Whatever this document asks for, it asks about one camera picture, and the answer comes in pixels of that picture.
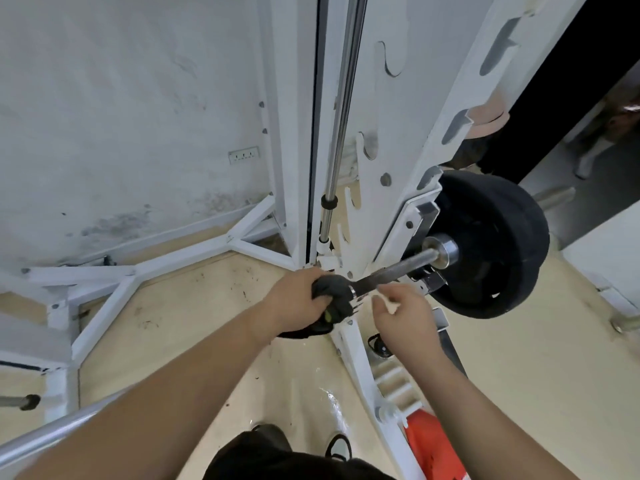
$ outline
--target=person's right hand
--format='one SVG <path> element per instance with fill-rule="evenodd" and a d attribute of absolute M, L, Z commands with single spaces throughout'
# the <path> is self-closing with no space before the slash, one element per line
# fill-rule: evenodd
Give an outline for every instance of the person's right hand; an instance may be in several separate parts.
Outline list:
<path fill-rule="evenodd" d="M 389 350 L 405 366 L 435 362 L 444 356 L 431 306 L 411 285 L 389 283 L 378 291 L 400 306 L 390 314 L 382 298 L 373 296 L 373 320 Z"/>

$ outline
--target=foot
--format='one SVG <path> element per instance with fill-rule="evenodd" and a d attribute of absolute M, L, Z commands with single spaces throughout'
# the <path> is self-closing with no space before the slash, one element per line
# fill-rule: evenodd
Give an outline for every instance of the foot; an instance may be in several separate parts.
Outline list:
<path fill-rule="evenodd" d="M 351 443 L 349 443 L 349 439 L 342 433 L 335 434 L 329 441 L 324 456 L 338 461 L 350 460 Z"/>
<path fill-rule="evenodd" d="M 268 439 L 269 443 L 280 450 L 293 451 L 291 449 L 289 441 L 287 440 L 287 437 L 275 424 L 259 424 L 258 426 L 252 428 L 251 431 L 260 433 L 262 436 Z"/>

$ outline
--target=black weight plate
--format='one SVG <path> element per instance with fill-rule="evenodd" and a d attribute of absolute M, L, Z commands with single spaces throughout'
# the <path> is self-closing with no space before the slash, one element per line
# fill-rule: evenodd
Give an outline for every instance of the black weight plate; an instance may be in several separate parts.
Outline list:
<path fill-rule="evenodd" d="M 501 177 L 446 171 L 429 233 L 450 235 L 460 259 L 440 273 L 447 284 L 431 293 L 461 315 L 493 318 L 521 304 L 547 256 L 549 233 L 540 206 Z"/>

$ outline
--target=black cloth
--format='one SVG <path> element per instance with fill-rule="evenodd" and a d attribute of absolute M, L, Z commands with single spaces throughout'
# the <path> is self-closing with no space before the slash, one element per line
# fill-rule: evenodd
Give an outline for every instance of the black cloth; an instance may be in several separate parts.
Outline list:
<path fill-rule="evenodd" d="M 236 479 L 394 480 L 364 460 L 338 461 L 283 451 L 257 431 L 236 436 L 213 458 L 203 480 Z"/>

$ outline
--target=wall outlet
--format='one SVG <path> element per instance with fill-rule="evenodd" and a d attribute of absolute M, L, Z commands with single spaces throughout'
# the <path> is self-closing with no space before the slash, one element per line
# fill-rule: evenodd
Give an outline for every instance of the wall outlet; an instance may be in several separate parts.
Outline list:
<path fill-rule="evenodd" d="M 251 148 L 245 148 L 244 150 L 236 150 L 235 152 L 229 152 L 229 163 L 238 163 L 242 160 L 249 160 L 250 158 L 258 158 L 260 153 L 257 146 Z"/>

